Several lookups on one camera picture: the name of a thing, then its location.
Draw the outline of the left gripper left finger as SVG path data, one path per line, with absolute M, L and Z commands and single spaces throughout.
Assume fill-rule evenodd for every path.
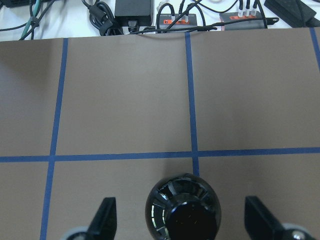
M 117 206 L 115 197 L 105 197 L 94 215 L 87 231 L 87 240 L 114 240 L 117 231 Z

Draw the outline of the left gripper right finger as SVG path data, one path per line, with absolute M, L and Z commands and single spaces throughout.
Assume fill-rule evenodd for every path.
M 286 230 L 257 196 L 246 196 L 244 226 L 251 240 L 285 240 Z

